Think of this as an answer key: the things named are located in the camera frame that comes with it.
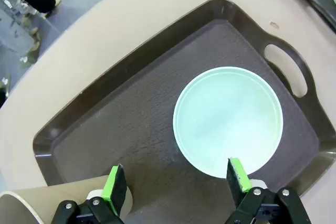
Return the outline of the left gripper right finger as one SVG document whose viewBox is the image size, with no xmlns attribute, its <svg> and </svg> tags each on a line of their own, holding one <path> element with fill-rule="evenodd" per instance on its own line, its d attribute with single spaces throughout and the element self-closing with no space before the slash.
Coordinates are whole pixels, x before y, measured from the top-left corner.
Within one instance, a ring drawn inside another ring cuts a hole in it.
<svg viewBox="0 0 336 224">
<path fill-rule="evenodd" d="M 238 158 L 228 160 L 226 180 L 236 206 L 226 223 L 311 222 L 293 188 L 283 187 L 275 193 L 265 186 L 253 186 Z"/>
</svg>

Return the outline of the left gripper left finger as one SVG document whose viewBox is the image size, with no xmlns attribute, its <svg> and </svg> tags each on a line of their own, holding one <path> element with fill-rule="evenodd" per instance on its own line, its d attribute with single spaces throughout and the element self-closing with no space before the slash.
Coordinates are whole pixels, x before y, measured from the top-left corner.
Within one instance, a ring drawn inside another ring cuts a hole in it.
<svg viewBox="0 0 336 224">
<path fill-rule="evenodd" d="M 128 190 L 123 166 L 113 166 L 102 192 L 81 204 L 73 200 L 60 202 L 51 222 L 123 223 L 122 209 L 127 205 Z"/>
</svg>

